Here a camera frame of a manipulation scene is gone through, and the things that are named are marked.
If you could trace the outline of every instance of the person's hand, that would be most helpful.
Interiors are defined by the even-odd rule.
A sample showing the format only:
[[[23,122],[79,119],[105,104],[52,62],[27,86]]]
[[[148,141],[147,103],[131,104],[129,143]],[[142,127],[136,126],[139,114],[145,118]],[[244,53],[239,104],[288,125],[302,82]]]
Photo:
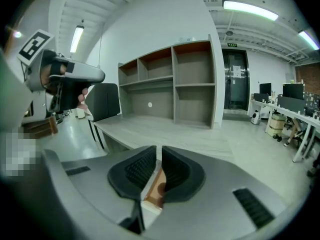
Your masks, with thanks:
[[[51,70],[51,64],[49,65],[46,65],[42,70],[41,70],[41,74],[40,74],[40,79],[41,79],[41,84],[47,88],[48,90],[50,90],[51,92],[56,92],[56,87],[55,86],[52,86],[52,85],[49,85],[49,76],[50,76],[50,70]],[[60,74],[61,75],[64,75],[67,71],[67,67],[65,65],[61,65],[60,67]],[[78,108],[79,109],[83,109],[83,110],[86,110],[88,108],[88,106],[86,104],[81,104],[81,102],[84,102],[85,101],[85,95],[88,94],[88,88],[84,88],[82,90],[82,94],[80,94],[78,96],[78,101],[79,101],[79,104],[78,104]]]

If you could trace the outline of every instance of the cabinet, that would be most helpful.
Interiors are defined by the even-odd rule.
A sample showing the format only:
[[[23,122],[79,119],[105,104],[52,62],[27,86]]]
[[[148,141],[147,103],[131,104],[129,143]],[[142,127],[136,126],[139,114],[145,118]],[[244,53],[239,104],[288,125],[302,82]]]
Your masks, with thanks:
[[[122,113],[213,128],[216,64],[208,40],[176,44],[118,65]]]

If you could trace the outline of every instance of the shelf compartment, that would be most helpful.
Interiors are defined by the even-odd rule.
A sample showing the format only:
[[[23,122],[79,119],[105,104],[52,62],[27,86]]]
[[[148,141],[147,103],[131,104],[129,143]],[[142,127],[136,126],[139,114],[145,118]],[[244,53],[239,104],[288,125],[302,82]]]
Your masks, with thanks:
[[[177,85],[215,83],[210,41],[181,44],[174,46],[173,50],[177,62]]]
[[[176,122],[211,127],[214,111],[214,86],[176,88]]]
[[[139,80],[173,75],[171,48],[149,53],[138,59]]]
[[[141,85],[141,84],[147,84],[147,83],[162,82],[166,80],[172,80],[173,77],[174,77],[173,75],[167,75],[167,76],[161,76],[161,77],[156,77],[156,78],[151,78],[151,79],[146,79],[146,80],[141,80],[136,82],[120,84],[119,86],[125,87],[125,86]]]
[[[148,89],[121,88],[121,92],[121,107],[125,108],[125,114],[174,118],[172,86],[164,85]]]
[[[119,85],[137,82],[138,79],[138,60],[132,60],[127,64],[118,65]]]

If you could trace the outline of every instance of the computer monitor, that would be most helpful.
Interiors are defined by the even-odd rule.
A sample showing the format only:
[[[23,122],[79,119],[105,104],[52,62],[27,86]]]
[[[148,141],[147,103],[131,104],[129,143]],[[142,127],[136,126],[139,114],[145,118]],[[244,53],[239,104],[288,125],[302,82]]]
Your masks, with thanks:
[[[261,83],[260,84],[260,94],[268,94],[271,96],[272,90],[271,90],[271,83]]]
[[[283,97],[304,100],[304,85],[302,83],[286,83],[283,85]]]

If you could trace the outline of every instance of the pixelated area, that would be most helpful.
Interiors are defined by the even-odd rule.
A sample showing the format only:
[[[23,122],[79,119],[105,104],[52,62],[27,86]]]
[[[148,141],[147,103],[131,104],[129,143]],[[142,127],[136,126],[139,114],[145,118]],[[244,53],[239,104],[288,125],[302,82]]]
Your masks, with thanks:
[[[0,133],[1,174],[4,177],[23,176],[40,163],[41,148],[30,134],[18,129]]]

